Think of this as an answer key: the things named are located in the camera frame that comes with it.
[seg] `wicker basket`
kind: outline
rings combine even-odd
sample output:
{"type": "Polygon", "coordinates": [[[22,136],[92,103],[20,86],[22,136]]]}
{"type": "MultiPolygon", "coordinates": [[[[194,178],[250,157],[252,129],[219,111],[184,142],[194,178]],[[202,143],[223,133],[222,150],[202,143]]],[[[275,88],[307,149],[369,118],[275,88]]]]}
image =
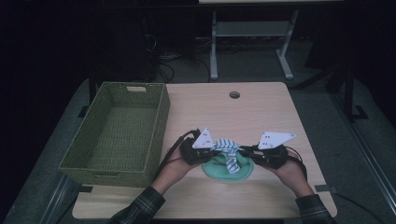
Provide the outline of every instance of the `wicker basket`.
{"type": "Polygon", "coordinates": [[[82,184],[149,186],[169,107],[164,84],[104,82],[59,168],[82,184]]]}

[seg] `dark floor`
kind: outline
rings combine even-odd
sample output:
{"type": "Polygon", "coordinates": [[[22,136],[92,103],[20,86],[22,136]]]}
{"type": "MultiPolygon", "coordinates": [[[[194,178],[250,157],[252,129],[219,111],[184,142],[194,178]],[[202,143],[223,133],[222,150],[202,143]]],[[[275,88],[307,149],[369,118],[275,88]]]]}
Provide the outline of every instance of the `dark floor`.
{"type": "MultiPolygon", "coordinates": [[[[276,58],[275,49],[282,39],[225,38],[219,41],[217,82],[281,81],[293,87],[322,71],[306,67],[308,55],[311,62],[316,61],[323,68],[334,63],[334,53],[346,47],[353,49],[353,52],[346,51],[347,55],[339,56],[342,62],[352,64],[357,77],[351,107],[353,113],[360,113],[355,107],[359,105],[368,119],[350,122],[346,118],[343,112],[344,86],[340,91],[336,88],[337,91],[328,92],[327,84],[330,81],[337,83],[337,78],[335,82],[331,79],[334,73],[302,90],[290,88],[290,95],[329,186],[364,205],[385,223],[396,223],[396,212],[392,211],[394,205],[389,206],[396,196],[393,189],[396,183],[393,168],[396,98],[392,97],[396,84],[393,75],[396,71],[393,41],[396,22],[387,1],[381,6],[372,0],[358,1],[357,5],[351,4],[355,1],[347,2],[345,11],[335,14],[341,26],[335,24],[333,18],[323,22],[325,27],[333,28],[328,33],[312,35],[319,24],[323,25],[321,20],[310,20],[312,14],[300,22],[308,25],[303,28],[296,25],[300,28],[296,30],[297,36],[287,54],[295,75],[293,80],[284,78],[276,58]],[[322,43],[325,50],[318,48],[309,54],[312,47],[309,38],[319,37],[324,40],[316,43],[322,43]]],[[[90,31],[87,27],[92,21],[99,20],[90,11],[78,10],[81,4],[85,6],[87,3],[74,0],[1,3],[0,187],[6,193],[0,196],[0,220],[8,214],[5,223],[55,223],[58,217],[62,217],[61,223],[106,222],[73,219],[67,206],[77,195],[79,184],[65,178],[57,168],[82,122],[78,114],[89,104],[87,77],[97,72],[97,67],[108,69],[100,61],[103,55],[115,63],[95,46],[94,42],[101,40],[89,39],[85,33],[90,31]]],[[[207,82],[209,53],[204,45],[207,40],[197,40],[197,46],[203,48],[197,50],[196,59],[177,58],[163,62],[166,65],[160,66],[162,72],[157,73],[153,81],[207,82]]],[[[117,43],[121,47],[131,44],[117,43]]],[[[172,50],[162,52],[164,59],[172,56],[172,50]]],[[[142,62],[137,59],[131,63],[134,68],[142,62]]],[[[378,223],[357,205],[337,195],[333,197],[339,223],[378,223]]],[[[286,222],[298,223],[299,220],[286,222]]]]}
{"type": "MultiPolygon", "coordinates": [[[[275,48],[278,43],[271,42],[259,49],[243,49],[234,54],[220,54],[217,82],[281,81],[293,86],[318,72],[316,69],[304,68],[311,43],[293,41],[288,59],[295,79],[286,80],[276,61],[275,48]]],[[[199,54],[198,59],[208,65],[208,56],[208,53],[199,54]]],[[[175,70],[173,82],[187,83],[207,81],[208,73],[203,63],[175,60],[167,64],[175,70]]],[[[154,81],[162,82],[162,77],[158,76],[154,81]]],[[[362,156],[350,122],[337,104],[337,99],[343,99],[343,93],[327,93],[327,81],[327,78],[323,78],[304,90],[290,91],[322,173],[328,185],[335,187],[338,193],[367,207],[385,223],[394,223],[395,214],[362,156]]],[[[392,172],[392,161],[396,158],[395,129],[375,105],[370,92],[359,81],[355,81],[354,102],[361,105],[369,117],[356,120],[354,125],[370,146],[389,181],[395,183],[396,176],[392,172]]],[[[85,81],[64,111],[35,169],[11,208],[6,223],[38,223],[46,209],[51,209],[48,208],[51,196],[62,178],[57,166],[82,121],[78,118],[78,113],[88,103],[88,83],[85,81]]],[[[61,204],[55,206],[50,223],[54,223],[67,210],[67,206],[72,204],[78,193],[79,184],[71,181],[66,186],[61,204]]],[[[373,216],[357,205],[337,195],[333,195],[333,198],[338,209],[336,220],[339,223],[376,223],[373,216]]],[[[71,210],[67,210],[60,223],[106,223],[105,220],[76,220],[72,217],[71,210]]],[[[299,223],[299,220],[286,220],[285,223],[299,223]]]]}

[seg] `dark background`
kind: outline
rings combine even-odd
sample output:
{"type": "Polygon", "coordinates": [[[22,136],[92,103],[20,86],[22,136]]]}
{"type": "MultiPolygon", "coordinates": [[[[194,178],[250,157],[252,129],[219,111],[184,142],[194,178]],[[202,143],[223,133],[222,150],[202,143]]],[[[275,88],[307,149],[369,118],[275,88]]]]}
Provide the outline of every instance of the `dark background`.
{"type": "MultiPolygon", "coordinates": [[[[302,10],[293,36],[315,38],[310,67],[325,69],[342,59],[396,126],[396,23],[390,2],[346,1],[324,14],[302,10]]],[[[82,9],[101,3],[0,1],[0,220],[83,80],[90,74],[98,82],[152,80],[160,52],[147,53],[143,32],[188,57],[193,57],[194,37],[210,34],[205,23],[210,13],[165,13],[144,20],[136,12],[82,9]],[[131,27],[138,32],[125,31],[131,27]]],[[[134,3],[112,1],[121,7],[134,3]]]]}

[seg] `black cable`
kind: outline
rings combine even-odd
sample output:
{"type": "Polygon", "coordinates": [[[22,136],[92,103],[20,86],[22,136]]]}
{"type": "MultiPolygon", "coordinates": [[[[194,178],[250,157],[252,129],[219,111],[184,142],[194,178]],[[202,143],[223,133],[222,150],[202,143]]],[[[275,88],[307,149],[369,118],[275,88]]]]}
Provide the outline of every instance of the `black cable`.
{"type": "Polygon", "coordinates": [[[168,161],[166,164],[169,164],[169,163],[171,163],[171,162],[173,162],[173,161],[178,161],[178,160],[181,160],[181,159],[184,159],[184,157],[179,157],[179,158],[177,158],[177,159],[174,159],[174,160],[168,161]]]}
{"type": "Polygon", "coordinates": [[[201,64],[203,64],[204,65],[204,67],[205,67],[205,69],[206,69],[206,72],[207,72],[207,75],[208,75],[208,79],[207,79],[207,82],[210,82],[210,69],[209,69],[209,67],[206,65],[206,63],[204,63],[204,61],[202,61],[201,59],[195,59],[195,61],[197,61],[197,62],[200,62],[201,64]]]}
{"type": "Polygon", "coordinates": [[[355,202],[355,201],[349,199],[348,197],[346,197],[346,196],[344,196],[344,195],[341,195],[341,194],[339,194],[339,193],[334,193],[334,194],[337,195],[338,197],[344,199],[344,200],[349,201],[350,203],[353,203],[353,204],[357,205],[359,208],[361,208],[362,210],[364,210],[366,213],[368,213],[368,214],[370,214],[371,216],[373,216],[379,223],[385,224],[385,222],[384,222],[379,216],[377,216],[376,214],[374,214],[372,211],[370,211],[368,208],[364,207],[363,205],[361,205],[361,204],[359,204],[359,203],[357,203],[357,202],[355,202]]]}
{"type": "Polygon", "coordinates": [[[163,167],[168,164],[169,158],[172,156],[174,151],[177,149],[177,147],[181,144],[181,142],[184,140],[184,138],[193,133],[193,131],[189,131],[182,136],[180,136],[177,141],[172,145],[172,147],[169,149],[169,151],[166,153],[165,157],[163,158],[163,161],[161,162],[160,166],[157,169],[157,172],[155,173],[154,179],[158,177],[160,172],[163,170],[163,167]]]}
{"type": "Polygon", "coordinates": [[[173,81],[173,78],[175,76],[175,69],[173,69],[173,67],[171,67],[168,64],[159,63],[158,64],[158,73],[160,73],[160,75],[163,77],[164,83],[169,83],[169,82],[173,81]],[[168,77],[168,75],[166,75],[166,73],[161,69],[160,66],[165,66],[165,67],[169,68],[172,72],[172,75],[170,77],[168,77]]]}
{"type": "Polygon", "coordinates": [[[303,158],[301,157],[300,153],[298,153],[298,151],[292,147],[285,147],[287,149],[293,150],[299,157],[300,161],[303,162],[303,158]]]}

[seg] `metal stand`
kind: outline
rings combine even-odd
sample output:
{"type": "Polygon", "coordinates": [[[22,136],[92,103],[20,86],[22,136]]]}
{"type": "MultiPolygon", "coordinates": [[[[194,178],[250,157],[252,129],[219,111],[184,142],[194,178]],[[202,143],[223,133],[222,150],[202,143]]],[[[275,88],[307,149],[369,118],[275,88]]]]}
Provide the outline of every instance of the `metal stand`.
{"type": "Polygon", "coordinates": [[[219,78],[216,58],[217,36],[285,36],[285,41],[276,55],[282,66],[286,79],[293,79],[286,51],[288,50],[291,35],[297,21],[299,10],[294,10],[289,21],[217,21],[217,13],[213,12],[212,19],[212,50],[210,52],[210,77],[219,78]]]}

